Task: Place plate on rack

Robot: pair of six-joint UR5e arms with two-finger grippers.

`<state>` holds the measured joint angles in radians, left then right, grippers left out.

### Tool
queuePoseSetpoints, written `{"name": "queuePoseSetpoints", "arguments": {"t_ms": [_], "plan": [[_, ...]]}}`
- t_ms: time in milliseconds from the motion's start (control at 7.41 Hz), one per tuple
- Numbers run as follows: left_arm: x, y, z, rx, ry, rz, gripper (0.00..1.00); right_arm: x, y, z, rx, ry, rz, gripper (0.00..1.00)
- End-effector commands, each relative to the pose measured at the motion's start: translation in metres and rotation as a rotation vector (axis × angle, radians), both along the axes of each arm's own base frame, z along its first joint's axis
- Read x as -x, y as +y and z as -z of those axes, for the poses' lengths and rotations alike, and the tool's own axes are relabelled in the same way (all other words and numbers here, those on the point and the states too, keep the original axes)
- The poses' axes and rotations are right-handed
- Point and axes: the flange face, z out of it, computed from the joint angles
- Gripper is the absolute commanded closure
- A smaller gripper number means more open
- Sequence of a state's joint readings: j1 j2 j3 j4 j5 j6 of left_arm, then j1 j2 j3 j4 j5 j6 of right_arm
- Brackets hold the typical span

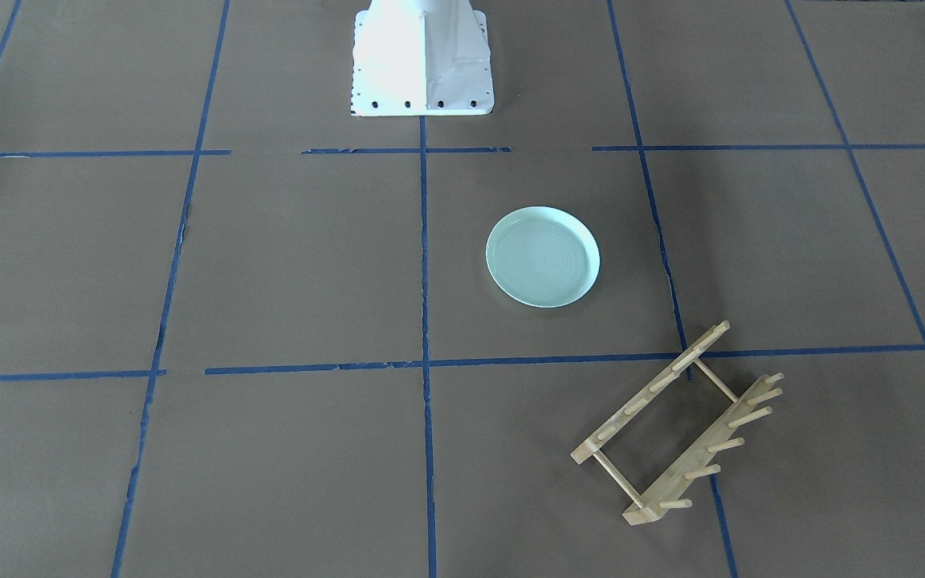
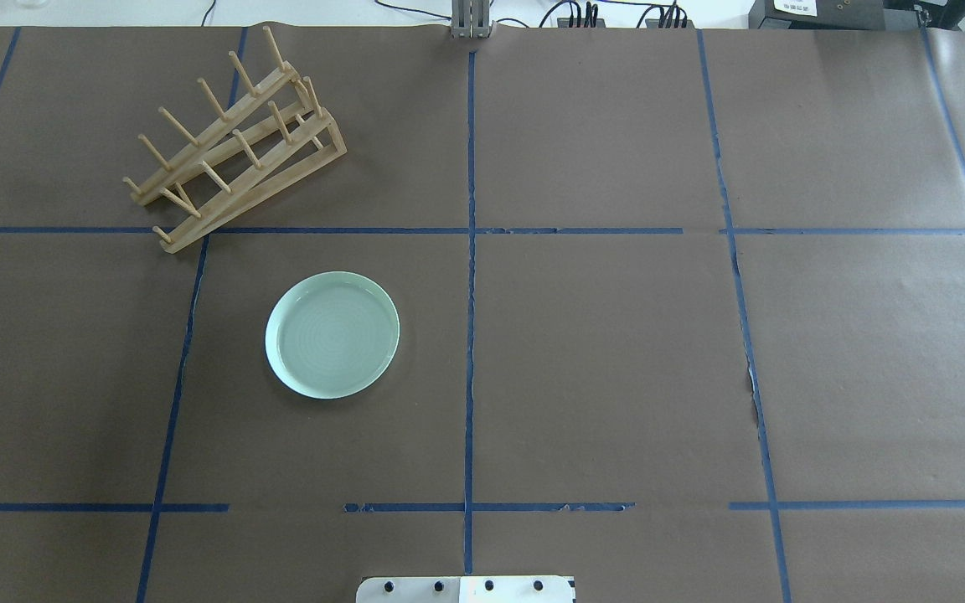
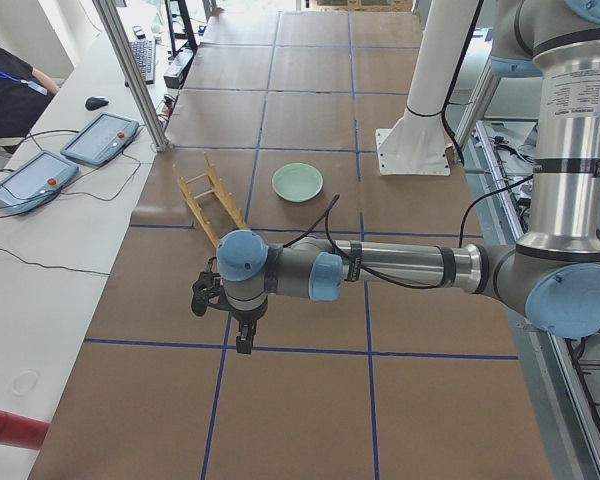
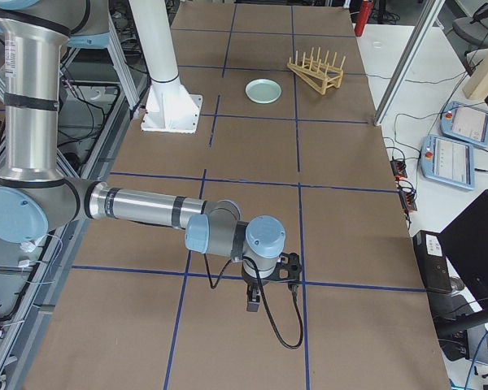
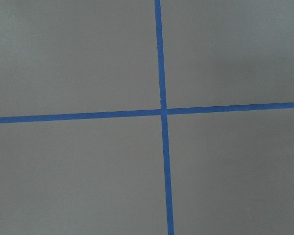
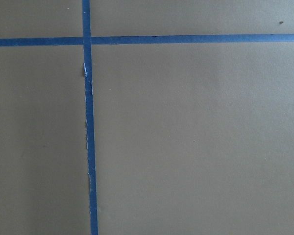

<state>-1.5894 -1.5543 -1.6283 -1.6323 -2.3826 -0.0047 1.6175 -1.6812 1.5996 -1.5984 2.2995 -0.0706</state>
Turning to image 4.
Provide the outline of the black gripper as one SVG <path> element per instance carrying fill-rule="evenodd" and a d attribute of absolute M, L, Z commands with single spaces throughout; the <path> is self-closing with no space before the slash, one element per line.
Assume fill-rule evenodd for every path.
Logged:
<path fill-rule="evenodd" d="M 247 283 L 246 311 L 256 313 L 259 310 L 261 300 L 256 274 L 254 272 L 249 274 L 246 269 L 242 268 L 242 278 Z M 277 270 L 273 271 L 270 275 L 260 278 L 260 280 L 263 286 L 267 283 L 277 282 Z"/>

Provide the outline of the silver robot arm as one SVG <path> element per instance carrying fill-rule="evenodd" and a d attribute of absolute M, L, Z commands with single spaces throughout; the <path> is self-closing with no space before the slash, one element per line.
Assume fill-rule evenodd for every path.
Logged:
<path fill-rule="evenodd" d="M 59 65 L 64 46 L 110 41 L 105 1 L 0 1 L 5 37 L 6 161 L 0 168 L 0 238 L 23 243 L 78 219 L 125 219 L 181 229 L 185 246 L 242 264 L 247 308 L 265 306 L 280 270 L 285 229 L 273 217 L 241 219 L 232 201 L 115 188 L 56 167 Z"/>

